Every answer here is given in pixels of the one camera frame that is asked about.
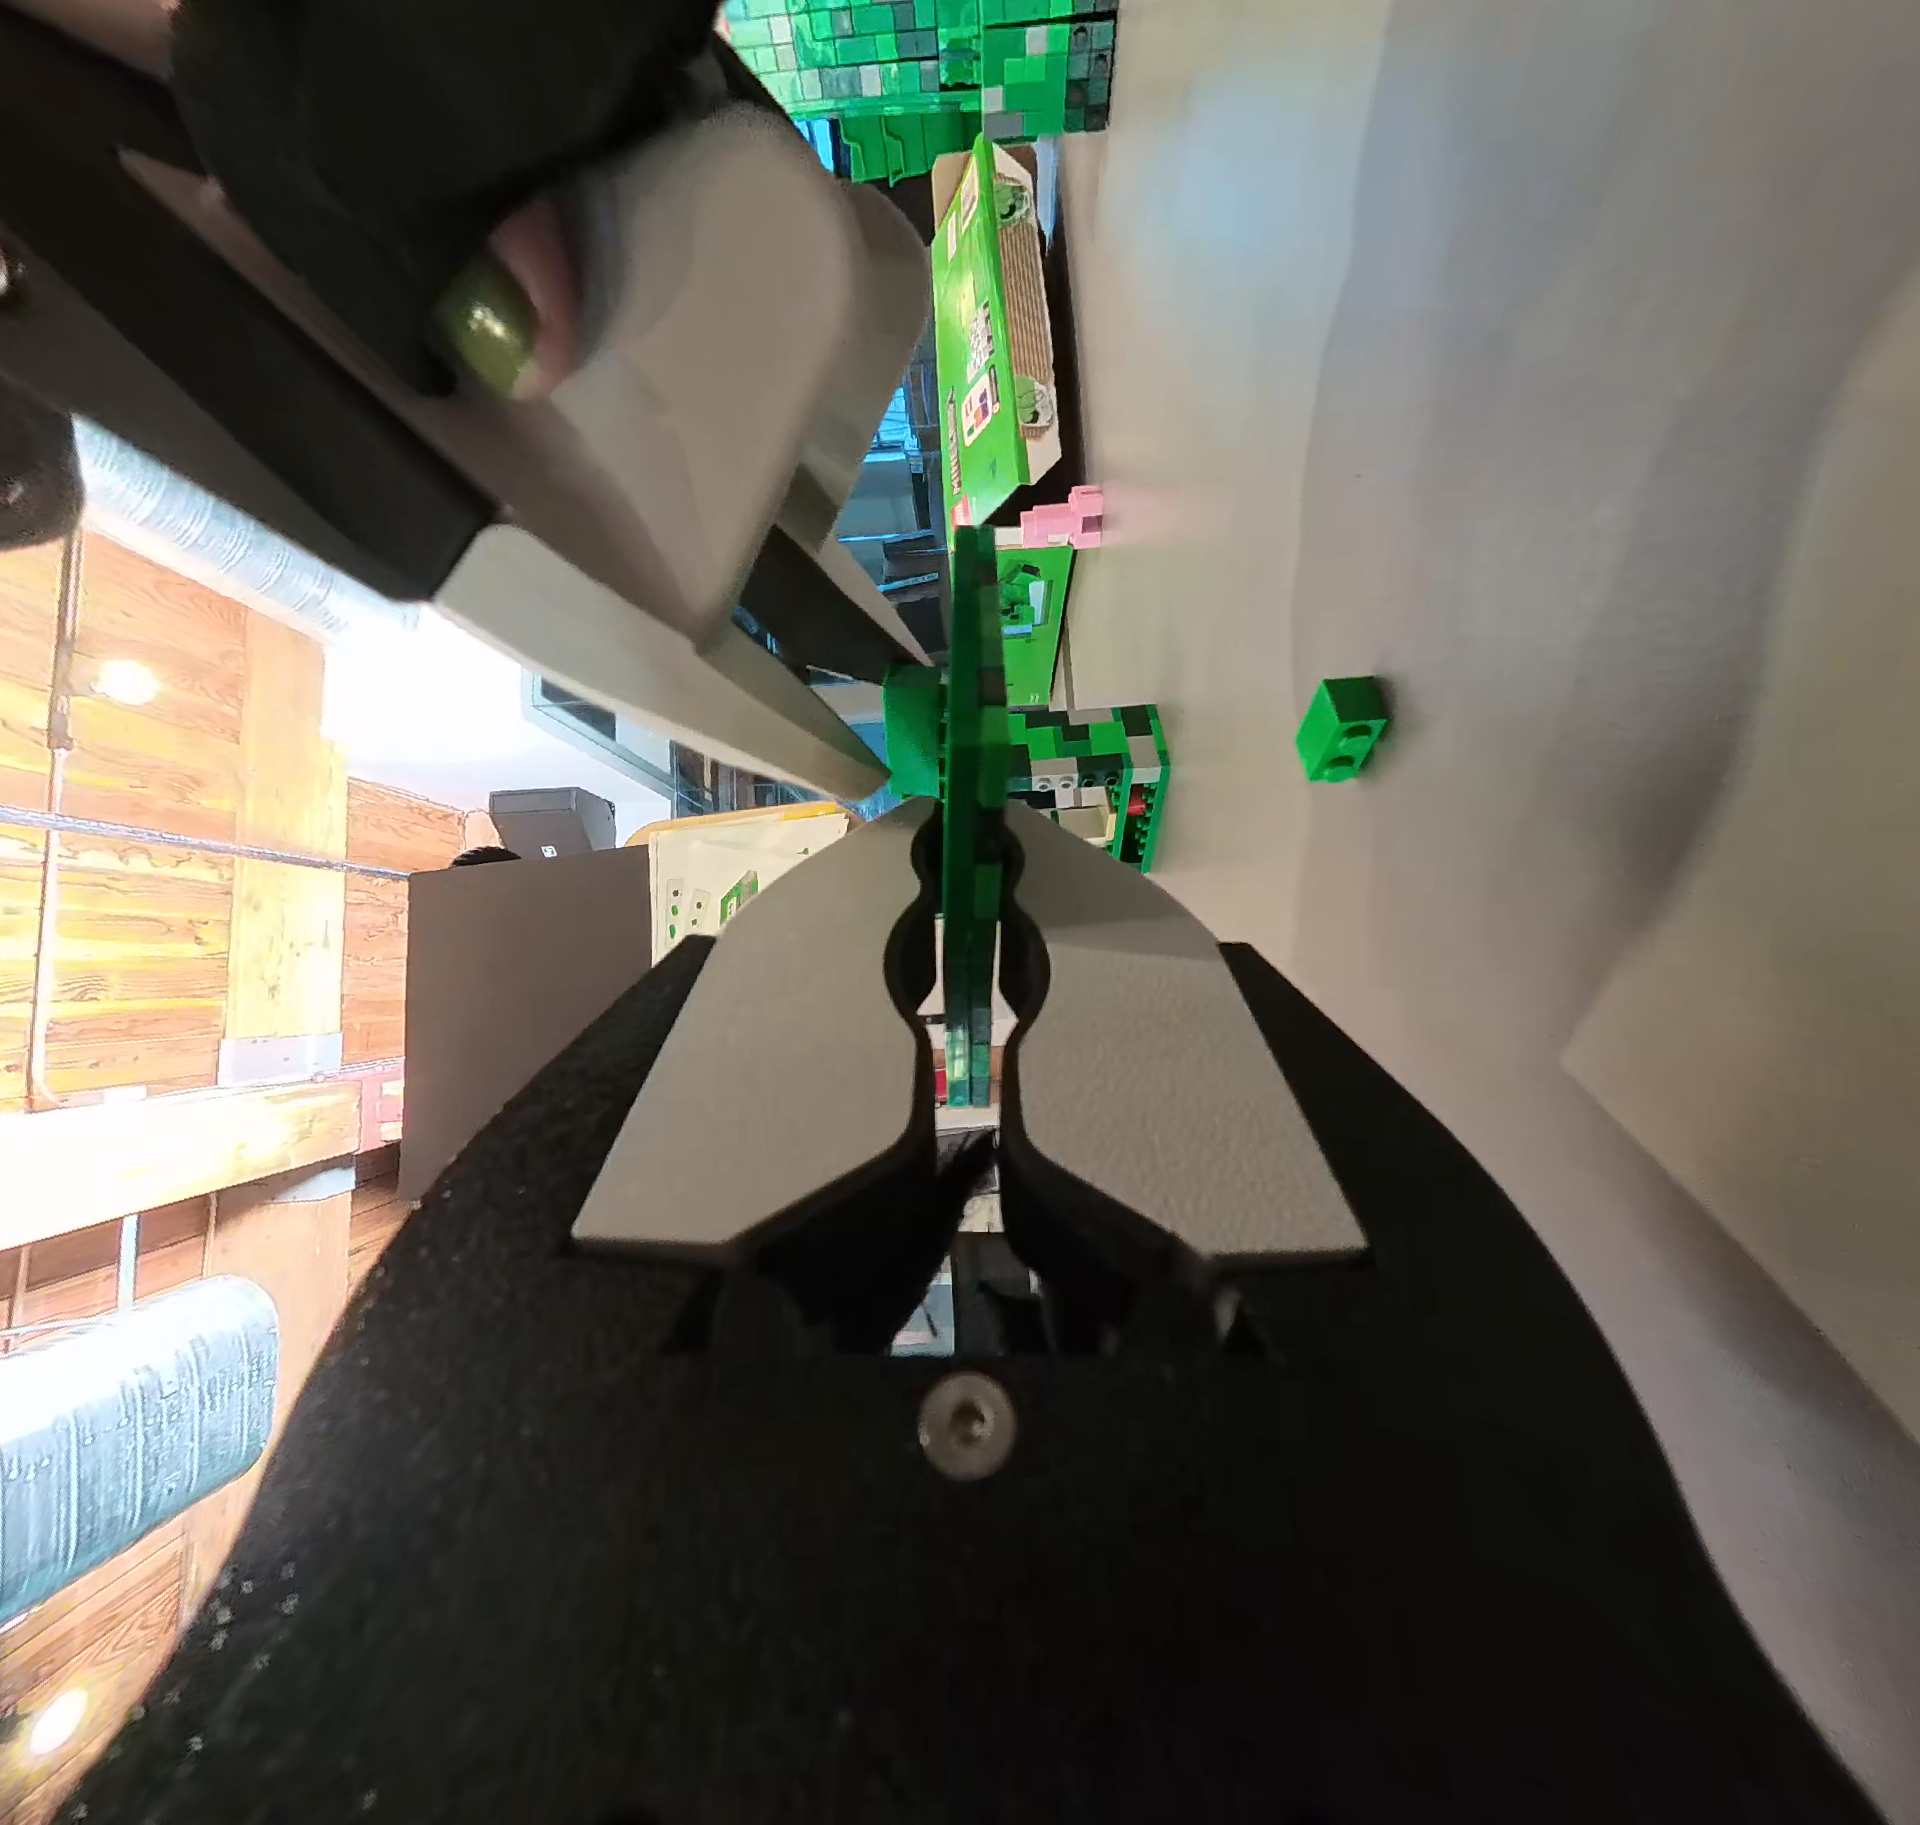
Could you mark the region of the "green blocky lego build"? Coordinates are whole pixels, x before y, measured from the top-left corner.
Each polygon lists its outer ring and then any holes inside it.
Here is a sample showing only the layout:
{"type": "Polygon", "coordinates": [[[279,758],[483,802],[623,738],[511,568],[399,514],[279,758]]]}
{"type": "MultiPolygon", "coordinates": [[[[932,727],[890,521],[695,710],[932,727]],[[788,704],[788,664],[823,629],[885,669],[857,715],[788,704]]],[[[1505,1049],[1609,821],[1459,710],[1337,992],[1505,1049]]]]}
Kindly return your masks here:
{"type": "Polygon", "coordinates": [[[1010,802],[1150,872],[1172,758],[1150,704],[1010,710],[1010,802]]]}

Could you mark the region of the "green lego plate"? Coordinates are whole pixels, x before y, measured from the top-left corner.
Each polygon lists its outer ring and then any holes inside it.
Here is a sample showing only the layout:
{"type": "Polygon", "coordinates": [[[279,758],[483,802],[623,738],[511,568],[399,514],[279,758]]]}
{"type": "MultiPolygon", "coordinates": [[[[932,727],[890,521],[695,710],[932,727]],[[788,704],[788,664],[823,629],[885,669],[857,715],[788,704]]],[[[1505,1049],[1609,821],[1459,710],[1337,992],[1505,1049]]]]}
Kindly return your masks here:
{"type": "Polygon", "coordinates": [[[1006,903],[1010,710],[1002,653],[998,542],[952,532],[952,650],[942,709],[942,1068],[945,1108],[994,1093],[994,992],[1006,903]]]}

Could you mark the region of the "teal air duct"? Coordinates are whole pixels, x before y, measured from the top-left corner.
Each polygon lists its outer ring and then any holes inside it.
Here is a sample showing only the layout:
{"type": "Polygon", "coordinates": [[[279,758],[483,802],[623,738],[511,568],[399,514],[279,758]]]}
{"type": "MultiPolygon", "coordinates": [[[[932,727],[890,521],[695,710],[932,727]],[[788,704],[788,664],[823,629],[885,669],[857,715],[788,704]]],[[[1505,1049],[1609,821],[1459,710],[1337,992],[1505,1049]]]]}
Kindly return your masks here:
{"type": "Polygon", "coordinates": [[[0,1618],[246,1477],[269,1447],[279,1310],[206,1275],[0,1364],[0,1618]]]}

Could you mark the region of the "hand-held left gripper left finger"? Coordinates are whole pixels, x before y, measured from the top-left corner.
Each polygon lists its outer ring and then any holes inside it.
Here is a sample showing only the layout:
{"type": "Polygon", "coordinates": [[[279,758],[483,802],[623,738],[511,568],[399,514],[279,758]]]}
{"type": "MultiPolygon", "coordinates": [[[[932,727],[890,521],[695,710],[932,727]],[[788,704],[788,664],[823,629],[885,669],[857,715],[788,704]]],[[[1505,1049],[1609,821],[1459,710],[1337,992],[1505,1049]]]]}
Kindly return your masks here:
{"type": "Polygon", "coordinates": [[[768,1282],[805,1331],[903,1331],[938,1268],[938,805],[903,802],[734,913],[610,1138],[575,1249],[768,1282]]]}

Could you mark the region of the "lego instruction booklet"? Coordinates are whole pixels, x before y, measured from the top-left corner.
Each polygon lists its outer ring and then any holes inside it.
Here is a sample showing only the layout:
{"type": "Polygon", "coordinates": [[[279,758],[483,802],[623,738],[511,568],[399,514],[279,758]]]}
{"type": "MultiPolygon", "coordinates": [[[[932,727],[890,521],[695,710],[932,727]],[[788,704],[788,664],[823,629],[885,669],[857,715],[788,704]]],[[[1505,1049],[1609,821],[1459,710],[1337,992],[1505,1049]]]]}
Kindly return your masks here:
{"type": "Polygon", "coordinates": [[[717,936],[739,905],[805,855],[827,852],[851,825],[833,802],[780,802],[661,821],[633,837],[633,847],[649,852],[654,963],[688,936],[717,936]]]}

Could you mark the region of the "person's right hand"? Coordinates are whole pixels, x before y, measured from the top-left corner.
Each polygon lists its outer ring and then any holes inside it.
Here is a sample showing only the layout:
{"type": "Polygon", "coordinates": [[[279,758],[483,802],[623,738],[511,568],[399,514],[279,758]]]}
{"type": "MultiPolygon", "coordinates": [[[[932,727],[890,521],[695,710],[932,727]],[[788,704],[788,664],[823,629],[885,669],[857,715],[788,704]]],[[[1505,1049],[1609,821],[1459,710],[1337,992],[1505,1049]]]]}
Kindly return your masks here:
{"type": "Polygon", "coordinates": [[[177,0],[171,89],[254,237],[411,392],[432,314],[558,181],[661,134],[721,0],[177,0]]]}

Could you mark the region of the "dark grey panel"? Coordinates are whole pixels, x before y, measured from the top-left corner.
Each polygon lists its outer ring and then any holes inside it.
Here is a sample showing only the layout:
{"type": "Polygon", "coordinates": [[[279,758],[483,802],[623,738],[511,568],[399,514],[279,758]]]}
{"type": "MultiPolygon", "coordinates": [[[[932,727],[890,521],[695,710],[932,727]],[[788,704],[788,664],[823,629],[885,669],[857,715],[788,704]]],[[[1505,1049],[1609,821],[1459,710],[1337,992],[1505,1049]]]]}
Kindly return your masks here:
{"type": "Polygon", "coordinates": [[[399,1197],[654,969],[654,855],[607,847],[405,880],[399,1197]]]}

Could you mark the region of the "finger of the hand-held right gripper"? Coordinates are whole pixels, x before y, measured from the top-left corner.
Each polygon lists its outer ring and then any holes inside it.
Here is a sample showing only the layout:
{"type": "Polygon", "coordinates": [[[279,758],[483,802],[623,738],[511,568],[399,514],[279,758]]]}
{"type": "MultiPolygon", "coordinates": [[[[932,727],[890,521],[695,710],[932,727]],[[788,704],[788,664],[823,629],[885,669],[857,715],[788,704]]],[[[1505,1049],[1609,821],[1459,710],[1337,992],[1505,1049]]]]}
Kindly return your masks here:
{"type": "Polygon", "coordinates": [[[871,616],[780,529],[780,521],[764,529],[756,561],[746,567],[734,600],[734,629],[801,688],[882,688],[895,669],[932,669],[922,644],[895,631],[897,613],[882,603],[871,616]]]}
{"type": "Polygon", "coordinates": [[[436,613],[523,669],[707,758],[844,802],[885,786],[876,752],[734,623],[698,650],[523,529],[483,529],[436,592],[436,613]]]}

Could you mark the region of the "long green lego brick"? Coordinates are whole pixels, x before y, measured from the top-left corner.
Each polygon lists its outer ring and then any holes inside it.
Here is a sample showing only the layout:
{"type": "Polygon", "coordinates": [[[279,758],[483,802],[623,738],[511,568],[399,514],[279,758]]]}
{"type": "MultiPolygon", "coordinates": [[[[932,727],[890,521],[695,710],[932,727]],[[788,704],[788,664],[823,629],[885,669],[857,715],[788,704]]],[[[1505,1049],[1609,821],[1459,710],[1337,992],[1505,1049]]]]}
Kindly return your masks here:
{"type": "Polygon", "coordinates": [[[1298,727],[1298,758],[1309,783],[1350,783],[1393,727],[1381,677],[1326,677],[1298,727]]]}

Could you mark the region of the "black monitor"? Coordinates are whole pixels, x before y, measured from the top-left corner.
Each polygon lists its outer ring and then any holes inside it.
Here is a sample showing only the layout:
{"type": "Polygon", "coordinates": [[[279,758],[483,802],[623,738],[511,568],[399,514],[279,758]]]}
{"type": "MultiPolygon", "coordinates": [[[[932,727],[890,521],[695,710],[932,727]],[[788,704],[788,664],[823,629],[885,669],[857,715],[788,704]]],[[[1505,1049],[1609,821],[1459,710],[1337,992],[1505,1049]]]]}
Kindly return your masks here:
{"type": "Polygon", "coordinates": [[[486,817],[513,855],[584,855],[619,847],[615,805],[577,786],[495,792],[486,817]]]}

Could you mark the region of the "large green lego build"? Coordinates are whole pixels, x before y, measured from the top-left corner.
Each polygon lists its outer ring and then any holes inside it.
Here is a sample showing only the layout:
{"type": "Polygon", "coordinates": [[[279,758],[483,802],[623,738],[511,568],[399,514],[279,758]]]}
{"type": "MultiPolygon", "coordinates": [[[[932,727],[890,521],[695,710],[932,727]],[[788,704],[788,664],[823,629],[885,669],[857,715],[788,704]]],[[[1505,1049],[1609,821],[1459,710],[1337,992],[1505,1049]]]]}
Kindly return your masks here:
{"type": "Polygon", "coordinates": [[[1102,134],[1118,0],[728,0],[721,37],[851,185],[967,151],[1102,134]]]}

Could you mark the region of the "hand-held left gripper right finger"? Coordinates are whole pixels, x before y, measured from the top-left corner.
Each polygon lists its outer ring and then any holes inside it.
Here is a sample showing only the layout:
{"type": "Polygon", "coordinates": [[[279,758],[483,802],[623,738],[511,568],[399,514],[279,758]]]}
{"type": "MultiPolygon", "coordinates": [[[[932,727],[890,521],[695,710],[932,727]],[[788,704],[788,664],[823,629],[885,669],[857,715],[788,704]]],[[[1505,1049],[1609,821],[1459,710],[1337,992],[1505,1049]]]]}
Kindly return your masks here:
{"type": "Polygon", "coordinates": [[[1069,1339],[1226,1339],[1268,1272],[1359,1268],[1348,1201],[1222,945],[1150,877],[1006,810],[1002,1209],[1069,1339]]]}

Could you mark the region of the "green lego box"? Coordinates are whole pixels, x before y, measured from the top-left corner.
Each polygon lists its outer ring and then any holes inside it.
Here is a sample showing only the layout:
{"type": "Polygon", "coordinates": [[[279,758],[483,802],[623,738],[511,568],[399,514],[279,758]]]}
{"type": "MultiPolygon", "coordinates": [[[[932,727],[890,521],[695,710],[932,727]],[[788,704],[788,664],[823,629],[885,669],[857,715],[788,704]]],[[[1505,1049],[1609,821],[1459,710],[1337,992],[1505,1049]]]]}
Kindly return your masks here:
{"type": "Polygon", "coordinates": [[[934,164],[932,332],[952,529],[1015,522],[1079,477],[1069,330],[1047,275],[1039,164],[975,137],[934,164]]]}

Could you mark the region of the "silver air duct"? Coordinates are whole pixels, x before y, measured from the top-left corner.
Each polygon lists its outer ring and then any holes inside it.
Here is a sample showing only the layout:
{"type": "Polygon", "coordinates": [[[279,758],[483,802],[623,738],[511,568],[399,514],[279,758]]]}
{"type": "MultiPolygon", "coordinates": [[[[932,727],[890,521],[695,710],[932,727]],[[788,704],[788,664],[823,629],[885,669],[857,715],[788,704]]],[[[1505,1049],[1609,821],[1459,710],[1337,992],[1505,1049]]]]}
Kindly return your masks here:
{"type": "Polygon", "coordinates": [[[90,532],[321,639],[390,616],[375,592],[109,427],[75,415],[75,445],[90,532]]]}

